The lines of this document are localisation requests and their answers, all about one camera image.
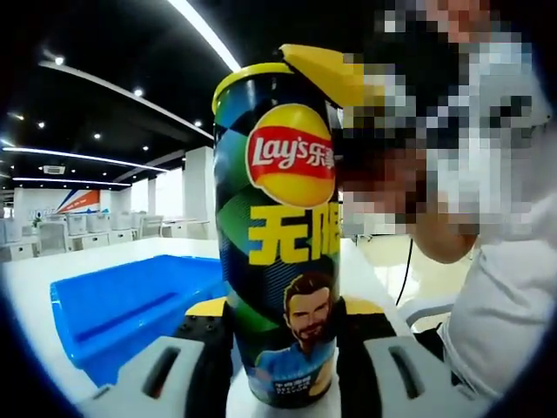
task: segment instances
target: black ceiling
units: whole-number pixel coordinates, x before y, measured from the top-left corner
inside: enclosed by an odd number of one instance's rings
[[[361,51],[361,2],[190,3],[241,66],[278,59],[275,52],[286,43]],[[64,65],[126,91],[141,87],[145,100],[191,123],[201,120],[202,129],[211,133],[212,94],[230,70],[167,0],[86,1],[61,17],[37,48],[37,67],[30,79],[11,100],[10,110],[24,120],[6,116],[0,136],[17,146],[142,165],[173,152],[211,146],[207,137],[132,98],[38,65],[53,56],[63,56]],[[41,121],[43,129],[37,125]],[[95,139],[95,133],[102,137]],[[65,165],[63,179],[113,181],[127,173],[122,180],[127,183],[157,174],[134,172],[133,178],[132,167],[34,154],[3,152],[0,160],[0,172],[12,177],[46,177],[38,169],[42,165]],[[181,157],[175,156],[157,167],[172,169],[181,164]],[[4,184],[11,188],[21,183]]]

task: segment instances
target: lay's chips can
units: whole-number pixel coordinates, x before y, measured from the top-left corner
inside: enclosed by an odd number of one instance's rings
[[[331,384],[339,298],[339,203],[326,104],[284,64],[217,88],[215,184],[220,258],[250,389],[279,408]]]

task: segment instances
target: red lay's logo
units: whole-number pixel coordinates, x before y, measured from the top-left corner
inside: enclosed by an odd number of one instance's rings
[[[279,203],[309,209],[334,192],[331,134],[305,105],[268,111],[248,138],[245,162],[252,184]]]

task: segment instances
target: blue plastic bin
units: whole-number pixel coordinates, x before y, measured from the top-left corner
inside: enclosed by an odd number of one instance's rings
[[[52,283],[50,300],[64,351],[100,387],[174,334],[187,309],[228,290],[220,260],[160,255]]]

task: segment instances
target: black cable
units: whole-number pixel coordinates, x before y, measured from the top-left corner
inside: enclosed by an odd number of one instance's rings
[[[406,279],[408,279],[408,270],[410,269],[410,259],[412,258],[412,247],[413,247],[414,240],[410,238],[410,249],[408,250],[408,261],[406,262],[406,273],[404,273],[404,281],[402,282],[402,288],[400,289],[399,297],[397,298],[396,305],[399,305],[400,298],[402,297],[402,293],[404,292],[404,288],[406,286]]]

